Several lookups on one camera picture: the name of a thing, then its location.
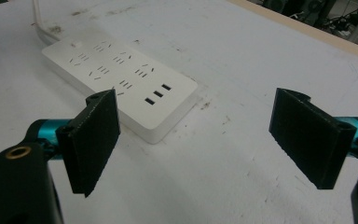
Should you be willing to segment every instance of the white cable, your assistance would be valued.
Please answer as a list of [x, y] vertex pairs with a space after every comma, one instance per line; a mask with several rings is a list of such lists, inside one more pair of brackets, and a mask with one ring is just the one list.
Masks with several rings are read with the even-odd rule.
[[34, 4], [34, 24], [36, 27], [36, 32], [37, 35], [45, 42], [49, 42], [49, 44], [52, 44], [51, 41], [48, 41], [46, 39], [45, 36], [46, 35], [48, 37], [50, 37], [51, 39], [54, 39], [56, 41], [60, 41], [60, 38], [57, 37], [56, 35], [50, 33], [49, 31], [47, 31], [44, 27], [43, 27], [43, 22], [42, 22], [42, 18], [40, 16], [40, 8], [39, 8], [39, 1], [38, 0], [33, 0], [33, 4]]
[[297, 13], [291, 15], [289, 18], [293, 18], [293, 17], [294, 17], [294, 18], [297, 20], [297, 19], [298, 19], [298, 16], [300, 16], [300, 15], [302, 15], [302, 14], [304, 14], [304, 11], [297, 12]]

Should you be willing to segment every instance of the scuff mark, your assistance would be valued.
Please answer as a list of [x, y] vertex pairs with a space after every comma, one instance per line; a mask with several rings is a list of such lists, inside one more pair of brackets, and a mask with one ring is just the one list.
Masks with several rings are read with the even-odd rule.
[[295, 175], [295, 178], [296, 178], [301, 184], [303, 184], [305, 187], [308, 187], [308, 186], [304, 183], [304, 181], [302, 181], [298, 176]]
[[72, 16], [77, 16], [77, 15], [80, 15], [82, 13], [86, 13], [88, 12], [89, 10], [88, 9], [83, 9], [83, 10], [79, 10], [79, 11], [76, 11], [76, 12], [73, 12], [71, 15]]
[[211, 104], [211, 102], [205, 103], [205, 104], [202, 106], [201, 110], [207, 109], [210, 104]]
[[300, 189], [299, 187], [296, 187], [296, 189], [298, 189], [298, 191], [300, 191], [301, 193], [305, 194], [304, 191], [302, 191], [302, 189]]
[[352, 70], [353, 73], [356, 73], [356, 74], [357, 74], [357, 69], [356, 69], [356, 67], [354, 66], [353, 63], [350, 63], [350, 68], [351, 68], [351, 70]]
[[146, 155], [146, 156], [148, 156], [149, 155], [149, 153], [146, 151], [146, 149], [144, 149], [143, 147], [141, 147], [141, 150], [143, 151], [143, 153]]
[[223, 124], [222, 125], [225, 125], [225, 124], [227, 124], [227, 123], [229, 123], [230, 121], [231, 121], [231, 119], [229, 118], [229, 116], [228, 115], [226, 115], [226, 121], [225, 122], [223, 122]]
[[126, 7], [124, 9], [118, 9], [118, 10], [111, 10], [111, 11], [108, 11], [106, 12], [106, 16], [113, 16], [113, 15], [117, 15], [119, 13], [122, 13], [122, 12], [128, 12], [132, 9], [135, 9], [136, 7]]
[[92, 15], [92, 16], [89, 17], [89, 19], [90, 19], [90, 20], [98, 20], [99, 17]]

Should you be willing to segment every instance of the power outlet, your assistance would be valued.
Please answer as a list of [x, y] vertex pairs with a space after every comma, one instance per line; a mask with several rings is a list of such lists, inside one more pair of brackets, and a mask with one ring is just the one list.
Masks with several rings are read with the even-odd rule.
[[195, 81], [101, 31], [87, 29], [42, 52], [85, 95], [115, 88], [120, 121], [151, 144], [197, 101]]

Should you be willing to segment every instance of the screw hole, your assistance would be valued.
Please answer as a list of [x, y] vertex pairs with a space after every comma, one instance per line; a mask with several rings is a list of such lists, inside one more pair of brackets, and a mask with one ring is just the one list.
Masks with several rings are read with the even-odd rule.
[[6, 157], [9, 160], [16, 160], [21, 157], [28, 155], [31, 152], [30, 147], [15, 147], [12, 148], [7, 154]]

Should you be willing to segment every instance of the table surface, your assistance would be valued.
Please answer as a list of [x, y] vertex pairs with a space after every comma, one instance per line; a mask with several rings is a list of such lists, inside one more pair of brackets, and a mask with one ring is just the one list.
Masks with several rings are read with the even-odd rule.
[[[40, 6], [61, 37], [97, 27], [199, 83], [200, 100], [158, 144], [122, 127], [87, 199], [72, 193], [62, 161], [49, 162], [65, 223], [352, 223], [358, 160], [345, 160], [334, 190], [317, 190], [269, 120], [276, 88], [306, 93], [333, 116], [358, 116], [357, 55], [224, 0]], [[44, 47], [30, 0], [0, 5], [0, 151], [36, 119], [85, 107], [86, 96], [48, 68]]]

